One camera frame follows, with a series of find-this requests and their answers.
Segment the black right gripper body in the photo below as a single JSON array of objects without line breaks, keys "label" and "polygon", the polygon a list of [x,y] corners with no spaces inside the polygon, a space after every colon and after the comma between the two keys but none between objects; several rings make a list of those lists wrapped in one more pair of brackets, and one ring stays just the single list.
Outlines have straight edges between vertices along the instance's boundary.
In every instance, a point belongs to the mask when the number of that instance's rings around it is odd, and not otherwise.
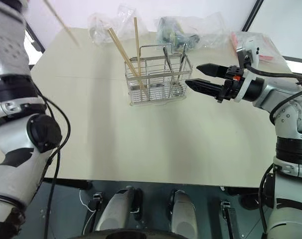
[{"label": "black right gripper body", "polygon": [[217,77],[225,79],[225,82],[216,100],[222,103],[223,100],[234,99],[241,87],[242,69],[237,66],[218,66]]}]

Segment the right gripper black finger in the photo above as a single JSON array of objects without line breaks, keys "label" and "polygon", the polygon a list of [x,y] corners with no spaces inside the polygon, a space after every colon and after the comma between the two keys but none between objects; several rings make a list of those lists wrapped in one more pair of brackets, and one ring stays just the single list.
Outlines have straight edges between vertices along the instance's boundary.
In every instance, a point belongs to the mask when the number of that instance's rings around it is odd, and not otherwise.
[{"label": "right gripper black finger", "polygon": [[185,83],[195,92],[218,99],[222,86],[201,79],[186,80]]},{"label": "right gripper black finger", "polygon": [[196,69],[202,72],[204,75],[217,78],[225,78],[225,75],[228,70],[228,68],[225,66],[216,65],[212,63],[198,65]]}]

